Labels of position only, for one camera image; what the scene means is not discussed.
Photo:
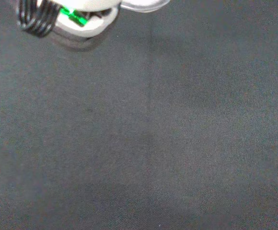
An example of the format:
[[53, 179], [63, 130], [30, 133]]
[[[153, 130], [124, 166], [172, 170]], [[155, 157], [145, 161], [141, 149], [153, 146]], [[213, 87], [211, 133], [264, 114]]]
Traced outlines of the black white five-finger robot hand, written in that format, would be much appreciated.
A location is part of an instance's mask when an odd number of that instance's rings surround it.
[[73, 50], [97, 46], [114, 24], [120, 0], [15, 0], [17, 25], [37, 38], [50, 37]]

